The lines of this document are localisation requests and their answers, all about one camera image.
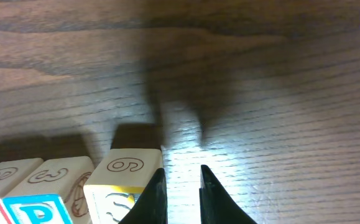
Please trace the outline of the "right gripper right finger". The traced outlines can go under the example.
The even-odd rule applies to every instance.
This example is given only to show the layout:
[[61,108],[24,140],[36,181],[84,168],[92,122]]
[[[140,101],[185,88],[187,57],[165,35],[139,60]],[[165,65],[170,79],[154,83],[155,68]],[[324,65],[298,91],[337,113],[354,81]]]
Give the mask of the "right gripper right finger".
[[227,193],[207,165],[201,165],[201,224],[257,224]]

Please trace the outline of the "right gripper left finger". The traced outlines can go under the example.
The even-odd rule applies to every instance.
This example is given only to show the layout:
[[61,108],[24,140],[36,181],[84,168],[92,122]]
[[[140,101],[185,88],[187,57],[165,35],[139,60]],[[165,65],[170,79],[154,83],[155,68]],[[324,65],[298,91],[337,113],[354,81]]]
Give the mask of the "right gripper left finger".
[[138,201],[119,224],[167,224],[167,184],[165,171],[158,168]]

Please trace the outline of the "yellow S block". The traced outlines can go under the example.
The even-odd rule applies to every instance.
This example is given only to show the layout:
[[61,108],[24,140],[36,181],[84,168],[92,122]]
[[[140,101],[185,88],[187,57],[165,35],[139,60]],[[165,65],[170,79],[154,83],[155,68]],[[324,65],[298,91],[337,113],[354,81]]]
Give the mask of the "yellow S block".
[[110,150],[83,186],[92,223],[119,223],[162,167],[159,149]]

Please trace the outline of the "blue P block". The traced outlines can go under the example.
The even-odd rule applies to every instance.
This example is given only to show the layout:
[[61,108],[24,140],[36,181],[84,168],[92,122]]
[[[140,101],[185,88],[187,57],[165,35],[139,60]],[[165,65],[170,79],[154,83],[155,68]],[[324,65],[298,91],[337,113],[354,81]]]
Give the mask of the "blue P block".
[[91,223],[83,186],[94,165],[87,156],[42,163],[3,198],[15,223]]

